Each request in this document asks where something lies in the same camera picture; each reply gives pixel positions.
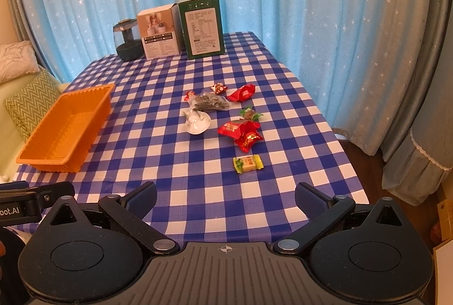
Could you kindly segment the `left hand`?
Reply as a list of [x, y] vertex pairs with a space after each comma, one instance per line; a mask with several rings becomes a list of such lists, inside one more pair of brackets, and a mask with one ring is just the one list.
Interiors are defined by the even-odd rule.
[[0, 257], [3, 257], [5, 255], [5, 246], [4, 244], [0, 241]]

